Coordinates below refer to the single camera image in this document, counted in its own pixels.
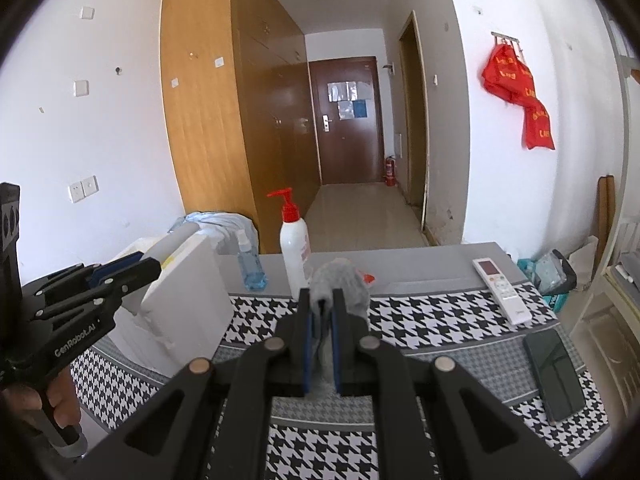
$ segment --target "tiled floor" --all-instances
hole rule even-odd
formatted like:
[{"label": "tiled floor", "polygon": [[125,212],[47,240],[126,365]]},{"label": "tiled floor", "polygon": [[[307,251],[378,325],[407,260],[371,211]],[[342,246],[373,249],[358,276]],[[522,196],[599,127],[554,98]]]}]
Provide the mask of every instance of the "tiled floor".
[{"label": "tiled floor", "polygon": [[305,221],[313,252],[427,245],[400,191],[384,184],[322,186]]},{"label": "tiled floor", "polygon": [[[569,300],[558,315],[558,319],[562,322],[567,332],[570,332],[574,328],[575,321],[587,298],[588,292],[572,292],[569,295]],[[593,303],[591,303],[588,314],[594,314],[609,305],[610,301],[604,296],[596,298]],[[599,336],[602,338],[606,336],[606,334],[600,333]],[[607,415],[609,415],[611,427],[616,433],[623,427],[626,416],[622,401],[620,400],[620,394],[613,382],[607,364],[584,323],[578,326],[578,329],[572,334],[571,340],[574,342],[575,347],[578,349],[578,352],[580,352],[582,360],[591,372],[591,376],[604,402],[604,407],[607,410]]]}]

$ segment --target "air conditioner remote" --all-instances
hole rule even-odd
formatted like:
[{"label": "air conditioner remote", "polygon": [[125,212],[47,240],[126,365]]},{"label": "air conditioner remote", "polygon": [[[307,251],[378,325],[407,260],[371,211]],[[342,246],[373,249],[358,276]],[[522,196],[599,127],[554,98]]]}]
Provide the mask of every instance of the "air conditioner remote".
[{"label": "air conditioner remote", "polygon": [[531,313],[524,301],[491,258],[474,260],[474,267],[489,287],[509,323],[520,325],[531,321]]}]

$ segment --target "blue gripper pad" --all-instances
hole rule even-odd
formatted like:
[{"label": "blue gripper pad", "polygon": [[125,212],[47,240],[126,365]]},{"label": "blue gripper pad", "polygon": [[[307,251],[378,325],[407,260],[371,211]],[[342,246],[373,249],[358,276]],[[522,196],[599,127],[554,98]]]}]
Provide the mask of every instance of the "blue gripper pad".
[{"label": "blue gripper pad", "polygon": [[100,282],[110,274],[113,274],[118,270],[129,267],[130,265],[133,265],[136,262],[140,261],[140,258],[142,258],[142,256],[144,256],[144,254],[138,251],[136,253],[129,254],[128,256],[123,256],[119,260],[98,267],[96,270],[94,270],[94,273],[88,280],[89,288],[94,288],[95,286],[100,285]]},{"label": "blue gripper pad", "polygon": [[338,323],[335,311],[331,312],[331,326],[332,326],[332,347],[334,350],[334,383],[335,391],[339,395],[342,394],[342,379],[340,377],[340,345],[338,344]]},{"label": "blue gripper pad", "polygon": [[311,352],[312,345],[312,328],[313,318],[311,313],[306,316],[306,339],[305,339],[305,366],[304,366],[304,378],[305,378],[305,393],[308,394],[311,391],[311,372],[313,371],[314,364],[312,362],[313,355]]}]

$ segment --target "electrical outlet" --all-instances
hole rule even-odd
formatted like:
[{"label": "electrical outlet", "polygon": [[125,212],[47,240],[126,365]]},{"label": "electrical outlet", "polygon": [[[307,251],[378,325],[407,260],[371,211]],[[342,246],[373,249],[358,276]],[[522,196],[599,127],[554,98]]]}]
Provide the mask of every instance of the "electrical outlet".
[{"label": "electrical outlet", "polygon": [[90,176],[80,182],[82,184],[82,192],[84,196],[91,196],[94,193],[98,192],[98,181],[94,176]]},{"label": "electrical outlet", "polygon": [[82,183],[74,182],[69,186],[69,198],[74,204],[80,202],[84,198],[84,191],[82,191]]}]

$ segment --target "open door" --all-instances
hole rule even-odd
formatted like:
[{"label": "open door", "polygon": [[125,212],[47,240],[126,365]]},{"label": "open door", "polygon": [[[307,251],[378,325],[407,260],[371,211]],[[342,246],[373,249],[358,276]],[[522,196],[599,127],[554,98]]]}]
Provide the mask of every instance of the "open door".
[{"label": "open door", "polygon": [[406,199],[422,220],[426,216],[428,184],[428,126],[424,64],[415,13],[412,12],[400,37],[400,60],[406,108],[408,189]]}]

